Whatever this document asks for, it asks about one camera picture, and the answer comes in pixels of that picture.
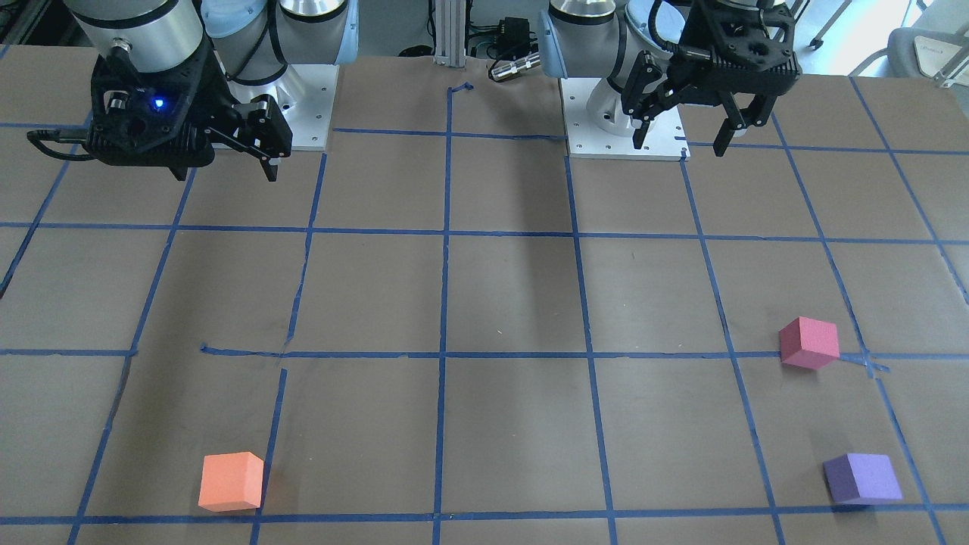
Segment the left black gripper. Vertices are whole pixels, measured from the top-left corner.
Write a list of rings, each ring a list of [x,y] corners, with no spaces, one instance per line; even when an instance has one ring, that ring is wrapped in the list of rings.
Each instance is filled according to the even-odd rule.
[[[716,157],[735,135],[765,126],[774,100],[802,77],[795,23],[783,1],[693,1],[667,73],[646,51],[634,59],[621,92],[634,149],[643,148],[651,123],[676,104],[722,104],[726,120],[713,142]],[[754,97],[740,108],[736,94]]]

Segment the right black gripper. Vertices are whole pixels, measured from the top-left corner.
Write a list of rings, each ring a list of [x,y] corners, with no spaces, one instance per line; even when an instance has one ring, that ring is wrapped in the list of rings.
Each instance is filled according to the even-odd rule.
[[[92,123],[84,148],[117,167],[166,168],[183,182],[191,168],[214,159],[212,141],[260,160],[269,182],[293,151],[293,132],[276,98],[235,97],[204,37],[179,65],[136,71],[134,48],[115,39],[91,79]]]

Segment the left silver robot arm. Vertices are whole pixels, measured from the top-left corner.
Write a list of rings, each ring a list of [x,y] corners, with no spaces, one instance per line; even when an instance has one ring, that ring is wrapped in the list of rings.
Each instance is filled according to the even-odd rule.
[[[551,1],[539,53],[581,158],[685,161],[678,108],[722,107],[724,155],[802,76],[782,1]]]

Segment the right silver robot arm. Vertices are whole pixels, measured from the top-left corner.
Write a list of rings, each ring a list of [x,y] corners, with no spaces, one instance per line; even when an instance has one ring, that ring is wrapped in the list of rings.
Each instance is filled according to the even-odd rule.
[[[250,155],[269,182],[293,152],[304,97],[295,66],[350,64],[356,1],[68,1],[99,56],[79,160],[164,168],[186,179],[216,145]]]

